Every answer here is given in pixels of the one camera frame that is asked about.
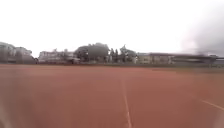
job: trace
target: running track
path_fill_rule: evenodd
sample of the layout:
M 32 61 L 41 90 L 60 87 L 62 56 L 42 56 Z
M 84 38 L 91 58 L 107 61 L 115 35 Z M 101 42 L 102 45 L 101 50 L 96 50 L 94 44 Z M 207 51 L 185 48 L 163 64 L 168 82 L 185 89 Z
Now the running track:
M 0 65 L 0 128 L 223 127 L 220 73 Z

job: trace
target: field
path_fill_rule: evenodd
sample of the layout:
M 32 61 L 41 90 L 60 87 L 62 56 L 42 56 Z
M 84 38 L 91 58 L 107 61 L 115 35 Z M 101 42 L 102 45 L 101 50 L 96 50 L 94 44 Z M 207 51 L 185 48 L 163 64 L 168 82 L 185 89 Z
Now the field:
M 223 128 L 211 70 L 0 65 L 0 128 Z

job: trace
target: green tree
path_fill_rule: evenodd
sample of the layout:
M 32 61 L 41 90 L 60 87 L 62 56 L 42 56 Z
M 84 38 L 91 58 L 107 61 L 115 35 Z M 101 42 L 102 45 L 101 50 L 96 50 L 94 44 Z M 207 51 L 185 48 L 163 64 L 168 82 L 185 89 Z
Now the green tree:
M 118 51 L 117 51 L 117 49 L 115 50 L 115 62 L 117 62 L 118 61 Z
M 22 63 L 23 62 L 22 53 L 20 51 L 16 51 L 15 58 L 16 58 L 17 63 Z
M 105 58 L 108 55 L 109 48 L 106 44 L 96 43 L 88 46 L 81 46 L 75 54 L 78 58 L 84 58 L 85 60 L 98 60 L 98 58 Z
M 6 46 L 0 46 L 0 62 L 7 62 L 9 51 Z
M 136 56 L 136 52 L 127 49 L 125 45 L 122 48 L 120 48 L 120 51 L 121 51 L 120 57 L 123 60 L 123 62 L 132 61 L 132 58 Z
M 114 62 L 115 53 L 114 53 L 114 49 L 113 48 L 111 48 L 111 50 L 110 50 L 110 56 L 112 57 L 112 62 Z

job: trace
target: tree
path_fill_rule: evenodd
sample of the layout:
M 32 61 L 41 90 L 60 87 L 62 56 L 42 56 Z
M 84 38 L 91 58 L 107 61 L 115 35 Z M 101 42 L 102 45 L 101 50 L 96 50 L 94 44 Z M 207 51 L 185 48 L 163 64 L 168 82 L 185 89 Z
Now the tree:
M 136 56 L 136 53 L 130 49 L 126 49 L 125 45 L 120 48 L 120 51 L 123 62 L 132 61 L 132 58 Z
M 79 47 L 74 54 L 78 58 L 86 58 L 88 60 L 98 60 L 99 58 L 103 59 L 108 55 L 109 48 L 106 44 L 96 43 L 88 46 Z
M 5 50 L 4 47 L 0 47 L 0 62 L 4 62 L 5 60 Z
M 35 64 L 38 64 L 39 63 L 38 58 L 34 58 L 34 62 L 35 62 Z
M 115 50 L 115 62 L 117 62 L 118 61 L 118 51 L 117 51 L 117 49 Z
M 16 58 L 17 63 L 21 63 L 22 62 L 22 53 L 17 50 L 16 54 L 15 54 L 15 58 Z
M 110 50 L 110 61 L 112 61 L 112 62 L 114 62 L 114 55 L 115 55 L 114 49 L 111 48 L 111 50 Z

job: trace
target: red track surface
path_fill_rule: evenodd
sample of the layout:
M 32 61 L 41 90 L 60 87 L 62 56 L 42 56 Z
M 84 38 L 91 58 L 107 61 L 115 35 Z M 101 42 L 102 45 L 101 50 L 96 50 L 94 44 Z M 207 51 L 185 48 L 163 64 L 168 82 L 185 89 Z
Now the red track surface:
M 0 65 L 2 127 L 223 128 L 224 75 Z

